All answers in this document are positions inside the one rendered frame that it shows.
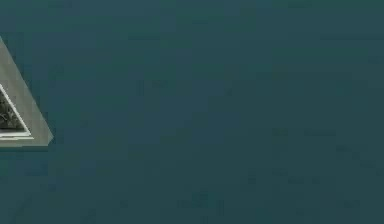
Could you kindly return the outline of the grey framed wall picture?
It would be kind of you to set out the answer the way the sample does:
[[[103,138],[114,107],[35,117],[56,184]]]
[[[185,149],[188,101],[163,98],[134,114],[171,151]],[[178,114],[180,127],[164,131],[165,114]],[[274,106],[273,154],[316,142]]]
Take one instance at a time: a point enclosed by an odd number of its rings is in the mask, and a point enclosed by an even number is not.
[[[1,37],[0,92],[24,128],[0,132],[0,147],[48,146],[53,134]]]

